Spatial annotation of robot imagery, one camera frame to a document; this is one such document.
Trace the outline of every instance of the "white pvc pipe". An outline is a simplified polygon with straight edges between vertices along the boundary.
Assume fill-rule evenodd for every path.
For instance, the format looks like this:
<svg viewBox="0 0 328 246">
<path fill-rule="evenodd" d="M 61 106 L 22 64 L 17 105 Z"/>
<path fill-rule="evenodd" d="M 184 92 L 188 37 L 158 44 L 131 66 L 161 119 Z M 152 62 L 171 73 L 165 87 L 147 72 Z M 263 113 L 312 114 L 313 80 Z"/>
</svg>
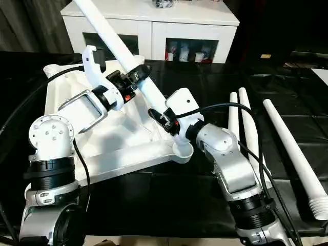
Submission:
<svg viewBox="0 0 328 246">
<path fill-rule="evenodd" d="M 249 109 L 251 109 L 246 89 L 244 87 L 239 88 L 238 92 L 239 92 L 240 103 L 243 104 L 244 106 L 248 107 Z M 257 136 L 257 130 L 256 130 L 254 120 L 251 117 L 251 115 L 249 113 L 247 113 L 245 110 L 241 110 L 241 115 L 242 115 L 242 121 L 244 124 L 247 147 L 256 156 L 259 156 L 259 154 L 258 154 L 258 136 Z M 258 164 L 257 160 L 254 159 L 250 154 L 249 154 L 249 160 L 250 160 L 250 163 L 254 169 L 254 172 L 255 172 L 258 180 L 260 180 L 259 164 Z M 265 166 L 267 166 L 267 164 L 265 163 L 264 156 L 263 156 L 263 164 Z M 264 179 L 265 179 L 266 187 L 271 188 L 272 184 L 266 173 L 264 174 Z"/>
<path fill-rule="evenodd" d="M 269 99 L 263 101 L 264 107 L 277 130 L 279 137 L 292 160 L 295 170 L 309 197 L 309 205 L 317 220 L 328 219 L 328 196 L 309 162 L 298 147 L 291 132 L 283 122 L 278 111 Z"/>
<path fill-rule="evenodd" d="M 74 1 L 122 67 L 127 72 L 137 67 L 139 64 L 133 57 L 132 53 L 93 2 L 91 0 Z M 167 109 L 165 105 L 165 97 L 149 77 L 140 82 L 138 88 L 150 103 L 151 107 L 156 111 L 163 113 Z"/>
<path fill-rule="evenodd" d="M 236 92 L 230 93 L 230 102 L 237 103 L 238 96 Z M 238 108 L 237 107 L 229 107 L 229 118 L 228 118 L 228 129 L 236 135 L 237 140 L 239 141 L 239 119 L 238 119 Z"/>
</svg>

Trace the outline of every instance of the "dark curtain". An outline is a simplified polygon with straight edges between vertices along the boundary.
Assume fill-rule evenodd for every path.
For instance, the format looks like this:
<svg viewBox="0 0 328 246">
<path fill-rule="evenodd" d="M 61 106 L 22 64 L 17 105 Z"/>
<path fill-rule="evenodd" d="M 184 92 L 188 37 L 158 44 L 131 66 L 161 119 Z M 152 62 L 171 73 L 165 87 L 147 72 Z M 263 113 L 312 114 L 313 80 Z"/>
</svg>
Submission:
<svg viewBox="0 0 328 246">
<path fill-rule="evenodd" d="M 0 0 L 0 51 L 73 53 L 60 11 L 71 0 Z"/>
</svg>

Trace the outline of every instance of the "wire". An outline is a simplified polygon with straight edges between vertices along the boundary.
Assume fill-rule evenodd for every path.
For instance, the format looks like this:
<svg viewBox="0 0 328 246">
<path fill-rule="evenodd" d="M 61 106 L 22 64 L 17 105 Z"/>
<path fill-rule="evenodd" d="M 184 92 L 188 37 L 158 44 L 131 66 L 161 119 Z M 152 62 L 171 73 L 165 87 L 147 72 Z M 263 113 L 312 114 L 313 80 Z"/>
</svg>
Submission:
<svg viewBox="0 0 328 246">
<path fill-rule="evenodd" d="M 257 136 L 258 136 L 258 153 L 259 153 L 259 173 L 260 173 L 260 181 L 261 181 L 261 184 L 262 184 L 262 187 L 263 187 L 263 190 L 264 190 L 264 194 L 269 198 L 270 197 L 270 194 L 269 194 L 269 191 L 268 191 L 268 188 L 267 188 L 267 184 L 265 183 L 265 179 L 264 179 L 264 171 L 263 171 L 263 151 L 262 151 L 262 132 L 260 131 L 260 126 L 259 126 L 259 122 L 254 114 L 254 112 L 246 107 L 245 105 L 242 105 L 242 104 L 238 104 L 238 103 L 235 103 L 235 102 L 226 102 L 224 104 L 214 104 L 214 105 L 210 105 L 210 106 L 206 106 L 206 107 L 202 107 L 202 108 L 198 108 L 198 109 L 195 109 L 195 110 L 192 110 L 190 112 L 187 112 L 187 113 L 184 113 L 184 114 L 179 114 L 176 116 L 177 119 L 179 118 L 183 118 L 183 117 L 186 117 L 186 116 L 189 116 L 189 115 L 192 115 L 192 114 L 195 114 L 195 113 L 199 113 L 199 112 L 203 112 L 203 111 L 211 111 L 213 109 L 216 109 L 216 108 L 221 108 L 221 107 L 238 107 L 238 108 L 241 108 L 243 110 L 245 110 L 246 112 L 248 112 L 251 117 L 253 118 L 254 120 L 254 123 L 255 123 L 255 126 L 256 126 L 256 131 L 257 131 Z"/>
<path fill-rule="evenodd" d="M 83 66 L 78 66 L 78 67 L 74 67 L 74 68 L 69 68 L 69 69 L 65 69 L 63 71 L 60 71 L 59 73 L 51 76 L 50 78 L 47 79 L 47 81 L 45 83 L 42 83 L 38 88 L 36 88 L 36 90 L 34 90 L 31 94 L 29 94 L 16 108 L 15 110 L 9 115 L 9 117 L 7 118 L 6 122 L 2 125 L 1 130 L 0 130 L 0 137 L 3 134 L 3 132 L 5 131 L 5 129 L 9 126 L 9 124 L 11 123 L 11 121 L 13 120 L 13 118 L 15 117 L 16 114 L 18 114 L 18 112 L 24 108 L 24 106 L 45 86 L 48 85 L 49 82 L 53 81 L 54 79 L 58 78 L 59 76 L 62 76 L 65 73 L 71 72 L 71 71 L 84 71 Z M 14 227 L 12 226 L 12 224 L 9 222 L 7 215 L 3 209 L 3 205 L 0 202 L 0 214 L 8 228 L 8 231 L 11 235 L 11 237 L 13 238 L 15 244 L 18 244 L 18 236 L 17 233 L 15 232 Z"/>
<path fill-rule="evenodd" d="M 24 108 L 24 105 L 27 104 L 42 88 L 48 85 L 49 82 L 53 81 L 54 79 L 62 76 L 65 73 L 71 72 L 71 71 L 84 71 L 83 66 L 78 66 L 74 68 L 68 68 L 65 70 L 60 71 L 59 73 L 56 73 L 55 75 L 51 76 L 50 78 L 47 79 L 45 83 L 42 83 L 38 88 L 36 88 L 35 91 L 33 91 L 31 94 L 29 94 L 25 99 L 16 107 L 16 109 L 9 115 L 7 118 L 6 122 L 2 125 L 1 130 L 0 130 L 0 137 L 6 127 L 9 125 L 9 123 L 12 121 L 13 117 L 22 109 Z"/>
<path fill-rule="evenodd" d="M 74 145 L 74 149 L 75 149 L 75 151 L 77 153 L 77 156 L 80 159 L 80 161 L 81 161 L 81 163 L 82 163 L 82 165 L 84 167 L 84 170 L 85 170 L 86 176 L 87 176 L 87 198 L 88 198 L 88 201 L 86 203 L 86 211 L 88 211 L 89 201 L 90 201 L 90 197 L 91 197 L 91 192 L 90 192 L 90 186 L 91 186 L 91 184 L 90 184 L 90 174 L 89 174 L 89 170 L 88 170 L 87 164 L 84 161 L 84 159 L 83 159 L 83 157 L 81 155 L 81 152 L 80 152 L 80 150 L 77 147 L 77 144 L 76 144 L 76 140 L 75 139 L 73 140 L 73 145 Z"/>
<path fill-rule="evenodd" d="M 240 141 L 238 141 L 238 144 L 247 152 L 247 153 L 249 153 L 254 159 L 256 159 L 257 161 L 259 161 L 259 158 L 249 149 L 249 148 L 247 148 L 243 143 L 241 143 Z M 282 196 L 281 196 L 281 194 L 280 194 L 280 191 L 278 190 L 278 188 L 277 188 L 277 184 L 275 183 L 275 181 L 274 181 L 274 179 L 272 178 L 272 176 L 271 176 L 271 174 L 270 174 L 270 172 L 269 172 L 269 170 L 268 170 L 268 168 L 266 167 L 266 166 L 264 166 L 263 165 L 263 169 L 264 169 L 264 171 L 265 171 L 265 173 L 267 174 L 267 176 L 268 176 L 268 178 L 269 178 L 269 180 L 270 180 L 270 182 L 271 182 L 271 184 L 272 184 L 272 187 L 273 187 L 273 189 L 275 190 L 275 193 L 277 194 L 277 197 L 278 197 L 278 200 L 279 200 L 279 203 L 281 204 L 281 207 L 282 207 L 282 209 L 283 209 L 283 211 L 285 212 L 285 214 L 286 214 L 286 217 L 287 217 L 287 220 L 289 221 L 289 223 L 291 224 L 291 226 L 292 226 L 292 229 L 293 229 L 293 231 L 294 231 L 294 233 L 295 233 L 295 235 L 296 235 L 296 239 L 297 239 L 297 241 L 296 242 L 298 242 L 298 244 L 299 245 L 303 245 L 302 244 L 302 241 L 301 241 L 301 238 L 300 238 L 300 236 L 299 236 L 299 234 L 298 234 L 298 231 L 296 230 L 296 228 L 295 228 L 295 226 L 294 226 L 294 223 L 293 223 L 293 220 L 292 220 L 292 218 L 291 218 L 291 215 L 290 215 L 290 213 L 289 213 L 289 211 L 288 211 L 288 209 L 287 209 L 287 207 L 286 207 L 286 204 L 283 202 L 283 199 L 282 199 Z M 281 219 L 281 216 L 280 216 L 280 214 L 279 214 L 279 212 L 278 212 L 278 210 L 275 210 L 275 213 L 276 213 L 276 215 L 277 215 L 277 217 L 281 220 L 281 223 L 282 224 L 285 224 L 285 221 L 284 221 L 284 219 Z"/>
<path fill-rule="evenodd" d="M 10 223 L 10 221 L 9 221 L 9 219 L 8 219 L 6 213 L 5 213 L 4 206 L 2 205 L 1 202 L 0 202 L 0 214 L 2 216 L 2 219 L 4 220 L 4 223 L 6 224 L 8 230 L 9 230 L 10 236 L 14 240 L 14 244 L 15 245 L 18 245 L 18 235 L 17 235 L 17 232 L 15 231 L 14 227 Z"/>
</svg>

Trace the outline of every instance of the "black tablecloth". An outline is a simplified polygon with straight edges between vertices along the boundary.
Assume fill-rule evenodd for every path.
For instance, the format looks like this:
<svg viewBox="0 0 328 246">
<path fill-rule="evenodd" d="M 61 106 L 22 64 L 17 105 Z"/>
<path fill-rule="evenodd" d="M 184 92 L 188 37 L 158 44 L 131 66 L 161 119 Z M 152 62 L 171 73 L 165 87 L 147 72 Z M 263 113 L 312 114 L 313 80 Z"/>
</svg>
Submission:
<svg viewBox="0 0 328 246">
<path fill-rule="evenodd" d="M 1 55 L 9 61 L 7 72 L 1 76 L 1 123 L 31 87 L 42 83 L 45 78 L 40 73 L 42 66 L 80 58 Z M 24 67 L 10 71 L 16 59 L 19 59 L 17 64 L 24 64 Z M 328 86 L 323 81 L 311 70 L 146 63 L 152 65 L 151 77 L 164 95 L 187 87 L 200 106 L 227 102 L 232 91 L 245 87 L 252 109 L 260 119 L 265 160 L 297 229 L 302 236 L 325 234 L 325 221 L 314 220 L 306 193 L 262 106 L 263 99 L 272 100 L 328 191 Z M 27 156 L 32 153 L 27 132 L 30 124 L 42 115 L 44 101 L 45 91 L 17 117 L 0 143 L 2 200 L 16 224 L 24 207 L 26 183 L 22 173 L 28 166 Z M 204 116 L 206 122 L 228 126 L 228 109 Z M 195 148 L 187 164 L 163 163 L 94 184 L 88 211 L 88 234 L 235 237 L 233 218 L 212 170 L 213 166 Z"/>
</svg>

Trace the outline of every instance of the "cabinet door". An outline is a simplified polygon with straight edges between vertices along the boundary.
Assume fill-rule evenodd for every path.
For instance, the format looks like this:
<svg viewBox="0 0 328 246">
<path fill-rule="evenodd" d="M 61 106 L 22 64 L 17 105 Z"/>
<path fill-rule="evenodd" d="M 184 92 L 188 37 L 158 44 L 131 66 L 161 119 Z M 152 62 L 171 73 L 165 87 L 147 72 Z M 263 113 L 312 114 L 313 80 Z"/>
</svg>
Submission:
<svg viewBox="0 0 328 246">
<path fill-rule="evenodd" d="M 237 29 L 235 26 L 160 22 L 152 25 L 154 60 L 172 60 L 170 55 L 176 52 L 174 60 L 187 61 L 183 56 L 189 56 L 188 61 L 199 61 L 205 53 L 208 61 L 214 63 L 226 62 Z"/>
<path fill-rule="evenodd" d="M 104 48 L 106 58 L 111 54 L 103 41 L 85 17 L 63 16 L 66 29 L 75 53 L 83 53 L 86 45 Z M 126 19 L 106 19 L 114 28 L 130 51 L 135 55 L 142 55 L 145 59 L 152 58 L 151 22 L 142 22 Z"/>
</svg>

